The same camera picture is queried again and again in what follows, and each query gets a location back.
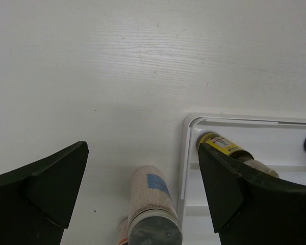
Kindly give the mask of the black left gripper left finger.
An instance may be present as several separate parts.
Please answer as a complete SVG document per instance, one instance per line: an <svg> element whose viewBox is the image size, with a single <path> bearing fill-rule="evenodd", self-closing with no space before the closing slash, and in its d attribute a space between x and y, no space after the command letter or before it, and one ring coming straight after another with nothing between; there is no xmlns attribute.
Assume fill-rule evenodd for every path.
<svg viewBox="0 0 306 245"><path fill-rule="evenodd" d="M60 244L88 159L78 141L0 175L0 244Z"/></svg>

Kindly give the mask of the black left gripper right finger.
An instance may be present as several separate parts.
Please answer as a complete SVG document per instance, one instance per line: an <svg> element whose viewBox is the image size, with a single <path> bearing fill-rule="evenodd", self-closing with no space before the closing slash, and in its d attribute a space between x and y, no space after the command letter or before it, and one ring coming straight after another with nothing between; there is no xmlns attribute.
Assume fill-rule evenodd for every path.
<svg viewBox="0 0 306 245"><path fill-rule="evenodd" d="M272 177L206 143L198 160L222 244L306 244L305 185Z"/></svg>

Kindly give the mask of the blue label shaker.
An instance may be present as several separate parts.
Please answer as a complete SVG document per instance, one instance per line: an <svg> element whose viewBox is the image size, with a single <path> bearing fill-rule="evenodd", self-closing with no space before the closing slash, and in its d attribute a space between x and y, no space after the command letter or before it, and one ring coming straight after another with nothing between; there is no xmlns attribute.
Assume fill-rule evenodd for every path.
<svg viewBox="0 0 306 245"><path fill-rule="evenodd" d="M143 166L132 175L127 229L129 244L183 243L167 184L154 166Z"/></svg>

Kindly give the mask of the yellow bottle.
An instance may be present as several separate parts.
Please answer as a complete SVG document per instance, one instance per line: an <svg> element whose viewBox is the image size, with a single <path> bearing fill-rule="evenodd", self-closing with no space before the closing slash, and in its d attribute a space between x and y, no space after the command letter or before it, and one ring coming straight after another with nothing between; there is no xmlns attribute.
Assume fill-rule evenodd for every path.
<svg viewBox="0 0 306 245"><path fill-rule="evenodd" d="M250 152L216 132L205 132L201 134L196 142L197 150L199 149L199 145L201 143L207 143L221 153L224 153L225 155L265 174L276 178L279 177L279 174L275 170L269 168L260 161L255 160Z"/></svg>

